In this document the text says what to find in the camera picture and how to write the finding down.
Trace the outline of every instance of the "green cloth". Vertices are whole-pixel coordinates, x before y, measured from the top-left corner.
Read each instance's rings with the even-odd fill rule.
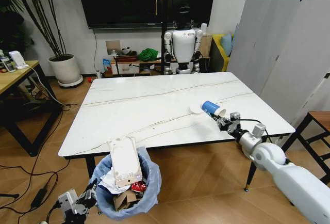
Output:
[[[148,48],[143,50],[139,54],[138,59],[143,61],[157,60],[157,54],[158,54],[157,50]]]

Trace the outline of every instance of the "yellow chair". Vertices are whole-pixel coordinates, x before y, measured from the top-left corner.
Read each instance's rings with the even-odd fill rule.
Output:
[[[225,36],[225,34],[215,34],[212,35],[212,43],[210,49],[210,71],[212,72],[226,72],[227,66],[230,60],[225,53],[225,50],[221,46],[221,38]]]

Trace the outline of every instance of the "wooden floor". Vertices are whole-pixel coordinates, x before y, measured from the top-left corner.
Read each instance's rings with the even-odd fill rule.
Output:
[[[61,89],[51,81],[57,98],[64,103],[81,103],[90,83],[86,80],[74,89]],[[75,118],[78,109],[64,112],[58,129],[46,142],[37,162],[35,173],[58,170],[67,161],[57,152]],[[20,127],[30,139],[38,132],[45,117],[20,123]],[[22,165],[31,171],[35,158],[31,158],[0,127],[0,164]],[[316,141],[313,146],[318,153],[328,152],[328,148]],[[267,172],[257,171],[251,190],[246,193],[246,182],[250,161],[245,158],[234,142],[189,146],[182,148],[155,149],[149,151],[162,175],[162,187],[158,196],[159,204],[147,214],[128,218],[120,223],[308,223],[305,217],[274,186]],[[318,178],[323,171],[305,151],[288,151],[288,157],[306,167]],[[21,200],[11,205],[18,211],[29,210],[30,203],[39,188],[43,187],[49,175],[33,177],[32,187]],[[0,192],[22,193],[28,184],[29,176],[20,169],[0,170]],[[45,220],[49,209],[57,197],[70,188],[80,194],[88,181],[84,159],[72,160],[68,168],[59,173],[59,181],[50,198],[39,209],[26,214],[20,223],[38,223]],[[0,205],[8,203],[0,198]],[[1,223],[17,223],[18,214],[10,210],[0,210]],[[62,223],[60,210],[54,210],[50,223]],[[105,215],[98,215],[94,207],[86,223],[118,223]]]

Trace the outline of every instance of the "power adapter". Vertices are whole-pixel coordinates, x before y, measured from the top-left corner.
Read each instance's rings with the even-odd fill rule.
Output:
[[[46,186],[44,188],[39,189],[38,193],[36,194],[35,198],[33,199],[32,203],[30,205],[32,209],[40,206],[46,193],[47,193]]]

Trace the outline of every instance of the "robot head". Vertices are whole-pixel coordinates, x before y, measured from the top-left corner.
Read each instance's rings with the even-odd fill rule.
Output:
[[[182,5],[177,14],[177,30],[185,30],[191,29],[191,14],[190,14],[190,6],[188,4]]]

